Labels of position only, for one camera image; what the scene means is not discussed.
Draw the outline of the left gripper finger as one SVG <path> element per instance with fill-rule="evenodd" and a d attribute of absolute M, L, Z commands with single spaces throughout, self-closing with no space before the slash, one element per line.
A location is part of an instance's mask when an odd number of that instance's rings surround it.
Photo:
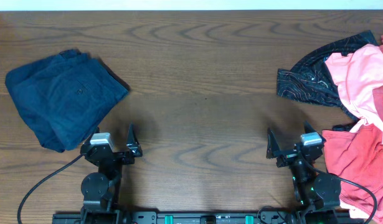
<path fill-rule="evenodd" d="M 96 133 L 99 133 L 99 132 L 100 132 L 100 128 L 97 126 L 97 127 L 94 129 L 93 133 L 91 133 L 91 135 L 89 135 L 89 137 L 85 140 L 85 144 L 89 144 L 91 138 L 93 137 L 93 135 L 96 134 Z"/>
<path fill-rule="evenodd" d="M 129 149 L 140 149 L 140 144 L 139 144 L 139 141 L 137 140 L 137 137 L 134 131 L 134 126 L 132 123 L 130 123 L 129 125 L 126 146 Z"/>

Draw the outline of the red orange t-shirt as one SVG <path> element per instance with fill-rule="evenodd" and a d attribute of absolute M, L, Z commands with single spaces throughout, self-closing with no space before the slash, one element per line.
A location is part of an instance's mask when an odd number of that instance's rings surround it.
<path fill-rule="evenodd" d="M 373 90 L 374 104 L 383 121 L 383 87 Z M 342 183 L 341 205 L 354 218 L 367 218 L 374 212 L 374 221 L 383 223 L 383 139 L 382 132 L 373 124 L 351 131 L 324 130 L 326 167 L 344 179 L 369 189 L 375 196 L 347 183 Z"/>

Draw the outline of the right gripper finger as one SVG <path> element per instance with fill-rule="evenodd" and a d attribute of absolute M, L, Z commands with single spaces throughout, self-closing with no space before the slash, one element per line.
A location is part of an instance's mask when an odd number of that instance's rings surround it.
<path fill-rule="evenodd" d="M 277 143 L 275 135 L 270 128 L 267 129 L 267 136 L 268 136 L 268 145 L 267 145 L 266 157 L 278 157 L 281 153 L 281 150 Z"/>
<path fill-rule="evenodd" d="M 316 133 L 317 132 L 317 130 L 315 130 L 312 127 L 312 125 L 310 125 L 309 122 L 307 122 L 307 121 L 304 121 L 303 126 L 304 126 L 304 130 L 305 130 L 306 134 L 308 134 L 308 133 Z"/>

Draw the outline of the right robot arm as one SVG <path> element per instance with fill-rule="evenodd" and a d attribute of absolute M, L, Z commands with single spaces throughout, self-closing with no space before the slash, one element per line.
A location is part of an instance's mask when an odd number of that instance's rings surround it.
<path fill-rule="evenodd" d="M 300 217 L 307 213 L 323 212 L 339 206 L 340 181 L 325 172 L 314 169 L 313 163 L 323 155 L 326 142 L 308 122 L 304 122 L 305 133 L 293 149 L 280 149 L 271 129 L 267 130 L 268 159 L 276 159 L 278 168 L 287 167 L 293 176 L 295 197 L 301 204 Z"/>

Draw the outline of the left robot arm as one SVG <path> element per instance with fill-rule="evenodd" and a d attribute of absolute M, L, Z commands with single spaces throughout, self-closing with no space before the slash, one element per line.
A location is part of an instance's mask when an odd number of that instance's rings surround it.
<path fill-rule="evenodd" d="M 122 167 L 135 163 L 143 151 L 135 136 L 133 125 L 129 126 L 127 150 L 114 152 L 110 133 L 96 130 L 81 146 L 81 155 L 98 167 L 97 172 L 87 175 L 81 184 L 83 207 L 91 212 L 112 212 L 117 208 L 122 179 Z"/>

